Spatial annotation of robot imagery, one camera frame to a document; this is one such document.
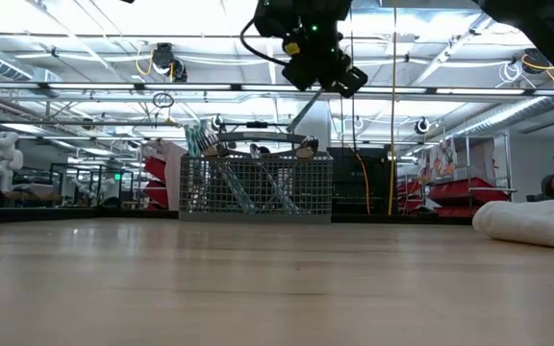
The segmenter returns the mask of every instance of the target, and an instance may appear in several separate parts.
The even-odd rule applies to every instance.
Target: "poster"
[[[457,159],[454,138],[449,138],[421,153],[421,168],[418,174],[421,181],[430,182],[438,178],[454,177]]]

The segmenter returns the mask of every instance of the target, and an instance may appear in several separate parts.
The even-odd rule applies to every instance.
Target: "metal wire basket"
[[[244,154],[181,159],[183,221],[330,222],[333,159]]]

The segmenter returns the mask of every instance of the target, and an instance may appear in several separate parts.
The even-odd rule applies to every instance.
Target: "wall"
[[[515,202],[525,202],[526,196],[541,193],[541,180],[554,173],[554,138],[511,136],[513,182],[518,192]]]

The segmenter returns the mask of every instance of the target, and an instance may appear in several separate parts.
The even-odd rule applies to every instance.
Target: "white robot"
[[[15,148],[17,141],[17,133],[0,133],[0,190],[4,193],[12,189],[13,172],[23,167],[23,153]]]
[[[86,195],[89,199],[95,198],[95,193],[91,192],[91,190],[88,189],[87,185],[82,184],[76,178],[73,178],[71,180],[71,183],[76,185],[79,193]]]
[[[78,187],[78,192],[80,192],[83,195],[86,195],[89,199],[95,198],[95,193],[88,189],[88,186],[79,182],[76,178],[73,178],[71,181],[76,187]],[[111,186],[115,184],[115,181],[113,178],[106,179],[102,181],[102,185],[100,187],[100,195],[104,195],[106,191],[108,191]]]

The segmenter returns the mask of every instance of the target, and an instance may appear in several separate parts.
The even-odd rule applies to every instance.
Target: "wooden table surface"
[[[448,226],[1,224],[0,345],[554,346],[554,249]]]

